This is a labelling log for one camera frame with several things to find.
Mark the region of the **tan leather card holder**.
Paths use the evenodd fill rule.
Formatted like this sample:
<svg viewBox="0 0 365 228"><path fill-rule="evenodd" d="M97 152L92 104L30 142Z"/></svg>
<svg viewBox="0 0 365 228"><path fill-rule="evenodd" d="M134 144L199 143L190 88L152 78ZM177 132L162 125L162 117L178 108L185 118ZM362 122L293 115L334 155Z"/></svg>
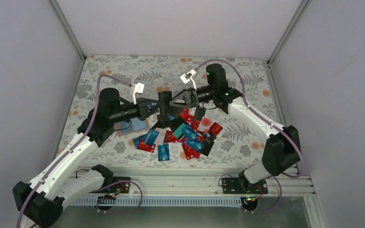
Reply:
<svg viewBox="0 0 365 228"><path fill-rule="evenodd" d="M148 130L149 124L147 120L139 120L138 118L134 118L130 121L122 121L118 122L114 125L115 132L118 136L123 136L131 133L135 133L142 130Z"/></svg>

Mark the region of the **teal striped card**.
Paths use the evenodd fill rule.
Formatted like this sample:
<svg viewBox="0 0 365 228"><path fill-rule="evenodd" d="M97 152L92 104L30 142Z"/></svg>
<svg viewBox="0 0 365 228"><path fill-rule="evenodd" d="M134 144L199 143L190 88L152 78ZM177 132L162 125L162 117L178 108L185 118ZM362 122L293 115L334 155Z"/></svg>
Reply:
<svg viewBox="0 0 365 228"><path fill-rule="evenodd" d="M184 138L184 134L183 134L183 128L186 126L185 123L181 124L180 126L178 126L174 131L173 131L173 136L177 139L177 140L181 140L182 138Z"/></svg>

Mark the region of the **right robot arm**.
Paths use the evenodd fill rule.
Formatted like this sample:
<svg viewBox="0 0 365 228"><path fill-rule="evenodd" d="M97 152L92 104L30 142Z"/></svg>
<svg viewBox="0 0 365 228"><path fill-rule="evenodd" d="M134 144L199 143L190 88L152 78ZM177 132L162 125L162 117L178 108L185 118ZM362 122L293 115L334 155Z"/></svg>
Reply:
<svg viewBox="0 0 365 228"><path fill-rule="evenodd" d="M200 104L213 101L215 106L226 114L242 121L260 139L265 141L260 161L239 173L239 189L251 193L257 182L269 177L285 175L286 169L295 163L301 164L299 178L304 173L304 158L301 153L298 130L290 125L283 126L268 118L261 111L247 102L245 89L240 91L230 87L222 65L207 62L207 86L192 87L182 90L174 96L168 105L180 108L198 108Z"/></svg>

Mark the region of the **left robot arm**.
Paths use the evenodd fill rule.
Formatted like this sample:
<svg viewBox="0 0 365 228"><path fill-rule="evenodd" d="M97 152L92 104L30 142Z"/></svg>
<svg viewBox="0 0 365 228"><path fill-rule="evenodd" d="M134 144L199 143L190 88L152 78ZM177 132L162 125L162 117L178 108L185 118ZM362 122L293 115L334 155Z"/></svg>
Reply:
<svg viewBox="0 0 365 228"><path fill-rule="evenodd" d="M159 111L156 101L123 99L115 88L97 90L95 106L77 129L65 150L29 182L13 187L19 210L17 228L49 228L73 201L93 192L113 193L123 181L115 181L114 173L103 165L95 165L69 184L69 176L81 162L97 150L114 132L115 123L134 118L145 120Z"/></svg>

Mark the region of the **blue card lower left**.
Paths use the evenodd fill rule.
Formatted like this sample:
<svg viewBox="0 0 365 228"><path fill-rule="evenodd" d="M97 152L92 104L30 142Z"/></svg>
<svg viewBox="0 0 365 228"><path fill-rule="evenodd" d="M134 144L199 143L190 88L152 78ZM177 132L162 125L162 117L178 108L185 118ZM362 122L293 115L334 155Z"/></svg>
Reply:
<svg viewBox="0 0 365 228"><path fill-rule="evenodd" d="M153 146L158 135L159 132L157 130L150 129L145 135L133 138L134 147L137 148L140 140L143 140L146 145Z"/></svg>

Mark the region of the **white floral card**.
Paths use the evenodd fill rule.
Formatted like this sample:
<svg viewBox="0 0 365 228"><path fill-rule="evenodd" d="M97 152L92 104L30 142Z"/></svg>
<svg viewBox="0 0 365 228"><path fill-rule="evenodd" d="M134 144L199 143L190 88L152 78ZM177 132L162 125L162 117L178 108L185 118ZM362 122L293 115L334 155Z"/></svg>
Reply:
<svg viewBox="0 0 365 228"><path fill-rule="evenodd" d="M163 128L155 128L155 130L158 132L157 138L155 140L156 145L163 145L166 138L166 129Z"/></svg>

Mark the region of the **blue logo card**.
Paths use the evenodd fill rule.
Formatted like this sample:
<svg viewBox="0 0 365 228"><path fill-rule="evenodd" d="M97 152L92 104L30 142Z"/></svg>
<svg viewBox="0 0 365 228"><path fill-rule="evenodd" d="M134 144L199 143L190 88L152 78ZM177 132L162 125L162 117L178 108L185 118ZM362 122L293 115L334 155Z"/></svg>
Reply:
<svg viewBox="0 0 365 228"><path fill-rule="evenodd" d="M187 145L188 147L192 148L193 150L200 152L203 149L203 144L202 142L198 141L198 140L189 140L186 139L184 141L184 144Z"/></svg>

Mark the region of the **red card bottom left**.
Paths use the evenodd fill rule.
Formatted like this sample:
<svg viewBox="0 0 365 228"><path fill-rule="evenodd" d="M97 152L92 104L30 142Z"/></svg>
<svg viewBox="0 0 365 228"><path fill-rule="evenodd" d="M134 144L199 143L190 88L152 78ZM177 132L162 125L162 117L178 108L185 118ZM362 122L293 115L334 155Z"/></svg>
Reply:
<svg viewBox="0 0 365 228"><path fill-rule="evenodd" d="M156 144L148 145L148 144L145 144L143 140L140 140L137 144L138 150L151 152L151 153L154 152L155 147L156 147Z"/></svg>

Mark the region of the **red card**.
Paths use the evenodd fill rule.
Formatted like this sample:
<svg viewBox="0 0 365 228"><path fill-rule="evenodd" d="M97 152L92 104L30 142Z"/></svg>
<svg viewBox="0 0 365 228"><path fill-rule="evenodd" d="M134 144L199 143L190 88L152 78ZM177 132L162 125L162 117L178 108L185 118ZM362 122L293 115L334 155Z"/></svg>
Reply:
<svg viewBox="0 0 365 228"><path fill-rule="evenodd" d="M143 140L140 140L137 144L138 150L151 152L151 153L154 152L155 147L156 147L156 144L148 145L148 144L145 144Z"/></svg>
<svg viewBox="0 0 365 228"><path fill-rule="evenodd" d="M214 122L208 129L208 133L212 133L213 135L217 136L221 131L223 130L223 127L217 123Z"/></svg>
<svg viewBox="0 0 365 228"><path fill-rule="evenodd" d="M187 146L186 144L182 144L182 148L185 154L185 158L187 160L191 159L198 159L200 157L200 153L196 150L192 149L191 147Z"/></svg>

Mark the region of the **red card right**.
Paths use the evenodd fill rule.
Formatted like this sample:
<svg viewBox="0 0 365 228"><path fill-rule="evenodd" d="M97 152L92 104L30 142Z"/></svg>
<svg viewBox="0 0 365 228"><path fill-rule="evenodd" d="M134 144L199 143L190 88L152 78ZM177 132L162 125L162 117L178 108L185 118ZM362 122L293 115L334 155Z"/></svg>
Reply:
<svg viewBox="0 0 365 228"><path fill-rule="evenodd" d="M208 133L212 133L213 135L217 136L221 131L223 130L223 127L217 123L214 122L208 129Z"/></svg>

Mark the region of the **red card bottom centre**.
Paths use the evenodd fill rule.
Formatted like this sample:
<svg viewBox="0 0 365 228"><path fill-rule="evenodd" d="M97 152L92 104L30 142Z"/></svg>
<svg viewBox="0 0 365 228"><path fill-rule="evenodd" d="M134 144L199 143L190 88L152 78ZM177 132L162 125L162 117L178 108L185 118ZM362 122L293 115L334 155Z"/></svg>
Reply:
<svg viewBox="0 0 365 228"><path fill-rule="evenodd" d="M191 147L187 146L186 144L182 144L182 148L185 154L185 158L187 160L191 159L198 159L200 157L200 153L196 150L192 149Z"/></svg>

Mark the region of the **floral patterned table mat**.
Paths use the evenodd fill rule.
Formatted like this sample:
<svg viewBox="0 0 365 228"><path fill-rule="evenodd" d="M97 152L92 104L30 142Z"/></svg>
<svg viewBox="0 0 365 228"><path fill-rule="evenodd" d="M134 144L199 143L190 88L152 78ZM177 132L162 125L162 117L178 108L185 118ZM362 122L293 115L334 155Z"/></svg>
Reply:
<svg viewBox="0 0 365 228"><path fill-rule="evenodd" d="M119 95L133 102L131 84L143 83L145 97L158 100L158 93L171 91L175 96L192 87L184 84L180 76L195 69L193 77L197 88L207 86L206 67L208 61L223 66L230 87L245 89L247 102L278 122L272 101L265 68L261 59L220 57L164 57L91 55L86 58L70 112L58 149L62 153L69 145L77 129L95 106L97 90L115 88ZM172 107L169 114L156 113L146 118L148 130L118 136L114 132L97 150L88 155L78 169L101 164L108 168L247 168L261 160L265 141L237 118L217 108L213 101L200 104L206 109L201 121L193 119L196 107ZM219 123L223 130L217 135L208 133L209 127ZM173 131L181 124L184 138L177 140ZM134 147L133 138L145 135L150 129L166 129L165 143L169 145L169 161L158 161L157 146L153 153ZM209 156L200 154L198 159L187 160L182 148L186 139L214 140Z"/></svg>

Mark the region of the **aluminium rail frame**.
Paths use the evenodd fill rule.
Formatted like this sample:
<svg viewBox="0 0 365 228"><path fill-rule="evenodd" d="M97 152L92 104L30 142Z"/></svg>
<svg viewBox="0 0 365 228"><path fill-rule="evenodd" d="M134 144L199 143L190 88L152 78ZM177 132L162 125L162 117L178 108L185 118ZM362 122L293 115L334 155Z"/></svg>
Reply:
<svg viewBox="0 0 365 228"><path fill-rule="evenodd" d="M120 168L111 167L116 176L130 177L143 191L144 196L217 196L223 190L218 181L221 175L236 177L241 169L205 168ZM313 196L315 189L309 176L291 179L279 175L276 179L266 180L268 192L264 197Z"/></svg>

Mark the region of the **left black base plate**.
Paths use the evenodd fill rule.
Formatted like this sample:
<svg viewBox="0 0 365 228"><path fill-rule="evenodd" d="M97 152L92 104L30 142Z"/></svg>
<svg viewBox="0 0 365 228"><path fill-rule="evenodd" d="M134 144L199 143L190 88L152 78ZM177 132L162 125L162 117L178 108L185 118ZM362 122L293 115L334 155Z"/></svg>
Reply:
<svg viewBox="0 0 365 228"><path fill-rule="evenodd" d="M103 185L90 193L128 193L131 180L130 177L117 177L113 176L111 179L105 179Z"/></svg>

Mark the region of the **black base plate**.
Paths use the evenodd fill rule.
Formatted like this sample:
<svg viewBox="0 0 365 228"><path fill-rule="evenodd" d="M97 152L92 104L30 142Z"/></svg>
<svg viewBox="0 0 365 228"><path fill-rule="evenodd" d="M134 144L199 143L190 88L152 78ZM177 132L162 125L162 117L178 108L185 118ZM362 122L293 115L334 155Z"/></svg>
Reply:
<svg viewBox="0 0 365 228"><path fill-rule="evenodd" d="M113 176L111 179L105 179L103 185L90 193L128 193L131 180L130 177L117 177Z"/></svg>
<svg viewBox="0 0 365 228"><path fill-rule="evenodd" d="M221 187L224 194L268 194L266 180L260 180L255 184L245 184L239 178L225 177L221 179Z"/></svg>

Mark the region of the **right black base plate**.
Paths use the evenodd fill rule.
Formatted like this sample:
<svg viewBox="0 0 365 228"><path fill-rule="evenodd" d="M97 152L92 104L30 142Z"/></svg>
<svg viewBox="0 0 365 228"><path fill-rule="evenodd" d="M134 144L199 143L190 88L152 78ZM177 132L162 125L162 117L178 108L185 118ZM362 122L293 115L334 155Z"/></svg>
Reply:
<svg viewBox="0 0 365 228"><path fill-rule="evenodd" d="M245 184L239 178L225 177L221 179L221 187L224 194L268 194L266 180L260 180L255 184Z"/></svg>

